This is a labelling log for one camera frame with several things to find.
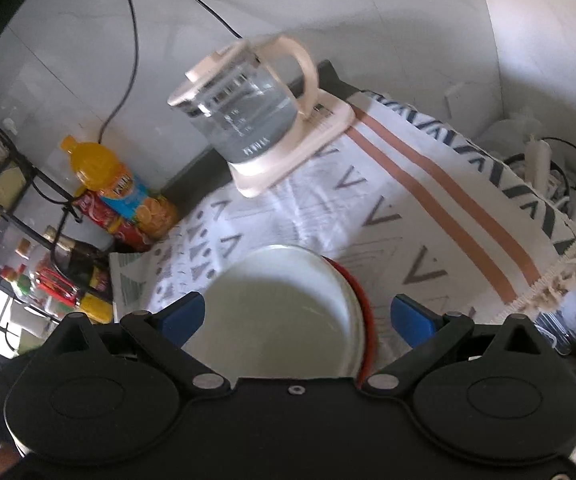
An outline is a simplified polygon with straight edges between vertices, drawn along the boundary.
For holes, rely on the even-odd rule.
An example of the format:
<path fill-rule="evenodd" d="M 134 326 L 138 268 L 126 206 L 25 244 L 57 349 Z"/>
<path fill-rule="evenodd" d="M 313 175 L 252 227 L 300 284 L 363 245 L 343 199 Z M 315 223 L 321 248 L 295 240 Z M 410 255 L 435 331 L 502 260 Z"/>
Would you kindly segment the beige kettle base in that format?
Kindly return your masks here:
<path fill-rule="evenodd" d="M 296 130 L 252 162 L 228 164 L 237 191 L 247 198 L 259 196 L 341 136 L 354 120 L 349 103 L 320 90 L 312 114 L 299 118 Z"/>

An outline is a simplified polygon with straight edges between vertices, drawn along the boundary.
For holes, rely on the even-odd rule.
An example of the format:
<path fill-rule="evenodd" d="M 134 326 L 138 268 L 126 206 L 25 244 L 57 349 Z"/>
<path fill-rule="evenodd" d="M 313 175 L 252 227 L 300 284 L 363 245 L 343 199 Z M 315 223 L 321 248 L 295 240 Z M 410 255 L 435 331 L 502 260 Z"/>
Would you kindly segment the dark soy sauce bottle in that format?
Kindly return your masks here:
<path fill-rule="evenodd" d="M 56 243 L 56 260 L 69 278 L 79 284 L 87 284 L 98 292 L 110 292 L 110 274 L 107 261 L 91 244 L 61 234 L 56 240 L 57 230 L 48 226 L 44 237 Z"/>

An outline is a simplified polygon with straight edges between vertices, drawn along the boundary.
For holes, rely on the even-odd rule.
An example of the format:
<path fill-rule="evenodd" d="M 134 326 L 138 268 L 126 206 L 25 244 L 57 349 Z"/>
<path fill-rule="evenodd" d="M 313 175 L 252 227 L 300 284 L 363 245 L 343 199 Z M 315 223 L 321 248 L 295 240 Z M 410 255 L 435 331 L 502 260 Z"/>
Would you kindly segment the red rimmed plate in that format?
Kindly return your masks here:
<path fill-rule="evenodd" d="M 358 374 L 356 375 L 355 382 L 360 386 L 366 381 L 370 372 L 372 371 L 378 353 L 378 337 L 376 333 L 375 318 L 373 309 L 370 306 L 368 297 L 361 284 L 356 278 L 344 268 L 340 263 L 331 258 L 325 257 L 325 260 L 341 274 L 354 292 L 356 300 L 361 307 L 363 326 L 364 326 L 364 353 L 362 365 Z"/>

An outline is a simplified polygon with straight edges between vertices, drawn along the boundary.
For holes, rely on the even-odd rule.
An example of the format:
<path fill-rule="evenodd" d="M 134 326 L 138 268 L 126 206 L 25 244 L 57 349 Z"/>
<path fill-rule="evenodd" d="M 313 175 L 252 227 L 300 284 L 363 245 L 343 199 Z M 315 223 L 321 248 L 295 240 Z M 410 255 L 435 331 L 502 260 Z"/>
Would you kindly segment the orange juice bottle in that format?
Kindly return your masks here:
<path fill-rule="evenodd" d="M 66 136 L 60 147 L 82 185 L 153 240 L 161 240 L 177 224 L 176 207 L 151 191 L 110 148 L 74 136 Z"/>

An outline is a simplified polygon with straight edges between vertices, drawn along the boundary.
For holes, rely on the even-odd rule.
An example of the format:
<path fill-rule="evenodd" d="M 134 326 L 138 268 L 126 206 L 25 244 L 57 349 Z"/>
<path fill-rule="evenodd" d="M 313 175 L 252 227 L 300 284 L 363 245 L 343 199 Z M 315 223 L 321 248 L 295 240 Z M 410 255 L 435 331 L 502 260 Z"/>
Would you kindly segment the patterned white table cloth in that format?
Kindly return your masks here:
<path fill-rule="evenodd" d="M 378 356 L 406 343 L 399 294 L 478 323 L 556 309 L 576 289 L 576 225 L 452 128 L 374 92 L 340 138 L 259 196 L 233 183 L 189 200 L 143 255 L 110 259 L 114 312 L 157 312 L 255 249 L 296 245 L 343 266 L 374 312 Z"/>

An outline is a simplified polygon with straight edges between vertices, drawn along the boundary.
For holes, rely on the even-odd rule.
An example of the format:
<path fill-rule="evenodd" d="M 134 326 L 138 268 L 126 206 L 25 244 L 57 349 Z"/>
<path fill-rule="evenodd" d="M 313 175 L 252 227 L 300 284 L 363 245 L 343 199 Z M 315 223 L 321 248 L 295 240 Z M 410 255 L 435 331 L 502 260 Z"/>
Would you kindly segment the red cola can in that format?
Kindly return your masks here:
<path fill-rule="evenodd" d="M 79 188 L 73 205 L 132 252 L 148 252 L 154 242 L 137 226 L 108 206 L 95 192 Z"/>

